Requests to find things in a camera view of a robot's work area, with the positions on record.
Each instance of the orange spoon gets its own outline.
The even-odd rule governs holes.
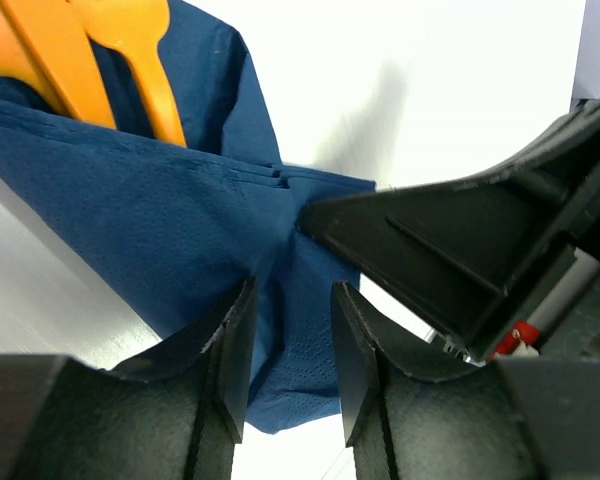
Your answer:
[[[0,9],[0,77],[10,77],[33,88],[45,102],[60,115],[67,110],[53,91],[44,74],[27,49],[20,43],[16,32]]]
[[[69,115],[116,128],[89,39],[71,5],[65,0],[0,0],[0,5]]]
[[[178,107],[158,56],[158,42],[170,22],[167,0],[68,1],[79,12],[87,35],[129,64],[156,138],[186,147]]]

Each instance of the orange utensil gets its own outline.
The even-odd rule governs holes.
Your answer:
[[[68,1],[79,12],[87,35],[129,64],[156,138],[186,147],[178,107],[158,56],[158,42],[170,22],[167,0]]]
[[[89,39],[65,0],[0,0],[7,18],[76,120],[116,128]]]
[[[44,74],[0,9],[0,77],[10,77],[33,88],[54,112],[66,115],[67,110],[53,91]]]

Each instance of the navy blue fabric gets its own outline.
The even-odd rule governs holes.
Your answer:
[[[359,275],[295,221],[373,184],[283,165],[240,36],[170,5],[160,55],[190,148],[151,138],[127,66],[95,45],[119,131],[56,116],[0,79],[0,176],[163,337],[257,276],[247,420],[273,433],[337,413],[330,290]]]

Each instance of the white surface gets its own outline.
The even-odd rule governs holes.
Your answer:
[[[285,162],[440,181],[503,160],[567,111],[584,0],[200,0],[249,45]],[[392,318],[413,317],[363,284]],[[0,182],[0,352],[108,367],[157,337]],[[248,429],[235,479],[320,478],[339,420]]]
[[[600,98],[600,0],[585,7],[573,97]]]

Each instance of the blue cloth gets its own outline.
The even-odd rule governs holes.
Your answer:
[[[0,79],[0,176],[163,337],[257,276],[247,420],[273,433],[337,413],[330,290],[359,275],[295,221],[373,184],[283,165],[238,33],[170,7],[159,50],[189,149],[152,139],[128,67],[94,45],[119,131],[56,116]]]

